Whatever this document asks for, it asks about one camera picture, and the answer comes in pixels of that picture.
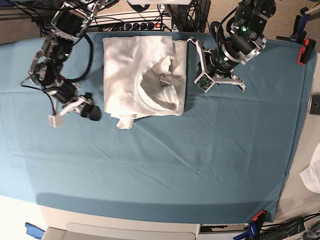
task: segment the beige floor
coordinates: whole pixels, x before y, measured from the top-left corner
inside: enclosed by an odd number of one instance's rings
[[[239,0],[211,0],[211,8],[208,16],[209,23],[221,21],[239,2]],[[289,37],[293,31],[296,15],[303,7],[311,7],[314,2],[309,0],[275,0],[277,5],[276,14],[268,21],[265,35],[269,39],[276,36]],[[102,13],[118,13],[132,11],[126,0],[120,0],[113,7],[102,11]],[[307,37],[318,42],[317,51],[320,52],[320,17],[307,23]],[[35,23],[29,19],[0,21],[0,44],[15,42],[24,39],[37,38],[40,32]]]

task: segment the white cloth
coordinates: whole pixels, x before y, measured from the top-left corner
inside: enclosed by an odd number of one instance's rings
[[[314,150],[309,167],[300,173],[300,177],[308,190],[320,194],[320,143]]]
[[[183,114],[186,41],[171,36],[108,37],[103,48],[104,111],[119,119],[119,129],[131,129],[134,119]]]

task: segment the smartphone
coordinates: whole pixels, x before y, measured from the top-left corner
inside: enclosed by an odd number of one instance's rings
[[[309,112],[311,115],[320,116],[320,93],[314,93],[312,95]]]

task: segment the blue tablecloth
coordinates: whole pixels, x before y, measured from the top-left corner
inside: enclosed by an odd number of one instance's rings
[[[106,37],[202,33],[92,33],[93,65],[80,93],[103,109]],[[103,114],[93,122],[71,113],[62,128],[48,124],[41,92],[19,86],[43,39],[0,46],[0,194],[40,205],[114,218],[179,223],[243,223],[264,209],[272,220],[307,111],[316,64],[297,64],[300,45],[268,41],[235,69],[244,93],[216,85],[205,94],[194,83],[199,57],[188,47],[187,95],[182,116],[152,116],[119,130]],[[80,76],[89,46],[72,50],[62,74]]]

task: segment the circuit board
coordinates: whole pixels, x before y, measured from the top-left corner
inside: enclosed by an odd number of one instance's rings
[[[214,84],[214,82],[204,74],[195,84],[197,84],[203,91],[206,92],[208,88]]]

